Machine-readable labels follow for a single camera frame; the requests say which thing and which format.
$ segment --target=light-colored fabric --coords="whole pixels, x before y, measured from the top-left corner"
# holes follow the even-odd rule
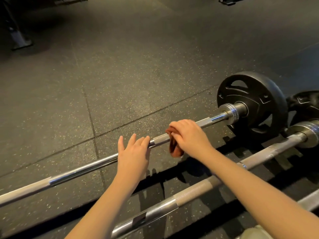
[[[246,229],[239,239],[273,239],[260,225]]]

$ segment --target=person's right arm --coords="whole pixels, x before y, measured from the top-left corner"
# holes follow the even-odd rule
[[[170,126],[180,133],[172,135],[181,149],[216,174],[273,238],[319,238],[318,217],[214,149],[194,121],[181,120]]]

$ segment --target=hand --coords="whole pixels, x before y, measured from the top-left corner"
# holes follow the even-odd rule
[[[201,160],[207,153],[213,149],[205,132],[192,120],[180,120],[171,122],[170,126],[174,127],[179,133],[172,133],[177,143],[191,157]]]
[[[118,159],[116,178],[120,178],[121,183],[128,185],[133,192],[136,189],[142,176],[145,174],[150,158],[150,149],[147,148],[150,137],[141,137],[136,141],[136,134],[133,134],[124,147],[123,136],[118,140]]]

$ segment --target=person's left hand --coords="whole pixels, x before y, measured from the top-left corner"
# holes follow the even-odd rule
[[[132,192],[136,189],[139,181],[145,174],[150,158],[150,149],[147,148],[150,137],[141,137],[136,140],[136,134],[133,134],[124,147],[123,136],[118,140],[118,159],[116,177],[122,180],[122,183],[130,186]]]

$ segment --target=forearm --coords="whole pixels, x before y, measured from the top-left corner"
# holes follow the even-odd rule
[[[215,149],[199,159],[241,201],[251,215],[276,239],[315,238],[319,219],[254,174]]]
[[[131,186],[121,179],[115,177],[106,192],[72,229],[66,239],[110,238],[119,211],[132,193]]]

